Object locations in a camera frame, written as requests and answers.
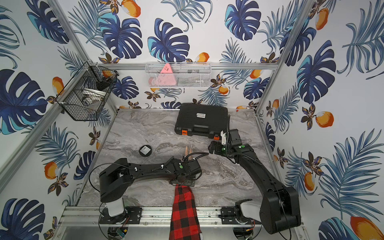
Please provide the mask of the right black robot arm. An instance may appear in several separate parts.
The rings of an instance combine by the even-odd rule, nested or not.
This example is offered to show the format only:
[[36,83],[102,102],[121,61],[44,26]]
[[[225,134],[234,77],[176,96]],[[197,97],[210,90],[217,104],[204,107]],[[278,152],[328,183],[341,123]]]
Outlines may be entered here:
[[254,149],[242,142],[237,129],[215,136],[208,149],[210,154],[225,157],[245,169],[262,194],[260,205],[251,199],[236,202],[239,220],[253,219],[261,223],[269,234],[301,225],[298,192],[280,182],[264,166]]

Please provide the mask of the black plastic tool case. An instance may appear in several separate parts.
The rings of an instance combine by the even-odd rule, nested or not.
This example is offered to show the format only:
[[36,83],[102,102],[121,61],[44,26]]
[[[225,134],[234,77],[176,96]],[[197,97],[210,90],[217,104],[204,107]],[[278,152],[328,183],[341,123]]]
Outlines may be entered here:
[[182,136],[202,136],[220,140],[221,133],[227,130],[228,109],[220,106],[181,105],[175,133]]

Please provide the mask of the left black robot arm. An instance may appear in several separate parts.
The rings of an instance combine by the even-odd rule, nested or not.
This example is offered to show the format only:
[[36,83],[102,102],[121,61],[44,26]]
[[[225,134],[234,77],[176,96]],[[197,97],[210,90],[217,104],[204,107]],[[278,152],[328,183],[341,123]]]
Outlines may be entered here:
[[202,176],[198,160],[209,153],[196,152],[181,159],[171,157],[159,164],[132,164],[121,158],[100,172],[100,201],[107,207],[109,217],[115,218],[126,213],[123,195],[133,183],[144,180],[166,180],[174,186],[193,187]]

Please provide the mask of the pink triangular object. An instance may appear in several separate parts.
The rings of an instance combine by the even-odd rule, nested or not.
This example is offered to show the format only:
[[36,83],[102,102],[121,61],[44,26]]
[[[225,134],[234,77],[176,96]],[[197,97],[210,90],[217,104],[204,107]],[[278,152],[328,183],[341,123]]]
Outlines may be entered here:
[[172,87],[177,85],[177,80],[170,63],[166,63],[159,74],[149,79],[150,87]]

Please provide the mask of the mannequin hand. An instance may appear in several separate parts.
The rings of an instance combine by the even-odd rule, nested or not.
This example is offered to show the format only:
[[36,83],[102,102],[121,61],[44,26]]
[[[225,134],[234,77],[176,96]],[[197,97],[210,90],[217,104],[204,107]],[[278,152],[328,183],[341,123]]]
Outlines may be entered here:
[[193,152],[192,150],[192,147],[191,146],[186,146],[185,147],[185,156],[184,156],[184,160],[190,160],[191,159],[191,156],[190,154]]

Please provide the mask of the red plaid sleeved forearm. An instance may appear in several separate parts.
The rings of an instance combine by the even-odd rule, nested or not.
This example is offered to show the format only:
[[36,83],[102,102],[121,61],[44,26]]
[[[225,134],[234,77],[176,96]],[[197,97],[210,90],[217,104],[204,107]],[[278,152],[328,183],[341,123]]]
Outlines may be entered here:
[[200,240],[201,233],[195,196],[190,187],[177,185],[172,207],[169,239]]

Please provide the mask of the black round disc with label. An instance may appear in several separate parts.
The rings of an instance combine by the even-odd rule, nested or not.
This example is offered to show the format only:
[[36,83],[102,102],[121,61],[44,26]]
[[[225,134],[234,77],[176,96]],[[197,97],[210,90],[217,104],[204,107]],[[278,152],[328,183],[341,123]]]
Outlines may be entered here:
[[153,148],[150,145],[143,145],[139,149],[139,154],[142,157],[149,157],[153,152]]

